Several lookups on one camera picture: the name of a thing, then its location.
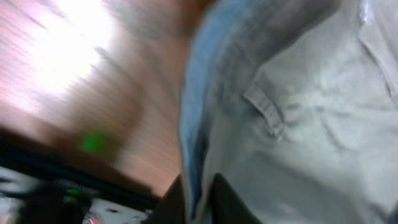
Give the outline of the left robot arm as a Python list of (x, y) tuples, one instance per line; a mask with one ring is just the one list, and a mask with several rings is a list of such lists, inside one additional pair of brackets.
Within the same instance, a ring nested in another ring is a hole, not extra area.
[(74, 169), (1, 166), (1, 211), (15, 223), (186, 223), (182, 186), (139, 194)]

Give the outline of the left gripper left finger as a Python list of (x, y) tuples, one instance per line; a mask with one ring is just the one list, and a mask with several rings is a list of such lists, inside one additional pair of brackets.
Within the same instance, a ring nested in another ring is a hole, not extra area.
[(181, 175), (178, 175), (170, 188), (149, 215), (149, 224), (186, 224), (185, 196)]

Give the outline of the khaki shorts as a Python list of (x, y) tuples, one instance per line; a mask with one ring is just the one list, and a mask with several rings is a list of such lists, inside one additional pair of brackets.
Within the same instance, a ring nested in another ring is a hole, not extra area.
[(187, 223), (216, 174), (261, 223), (396, 223), (397, 2), (216, 1), (179, 136)]

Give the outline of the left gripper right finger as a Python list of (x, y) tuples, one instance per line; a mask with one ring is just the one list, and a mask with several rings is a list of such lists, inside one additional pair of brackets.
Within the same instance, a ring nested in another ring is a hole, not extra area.
[(210, 204), (212, 224), (261, 224), (221, 174), (213, 180)]

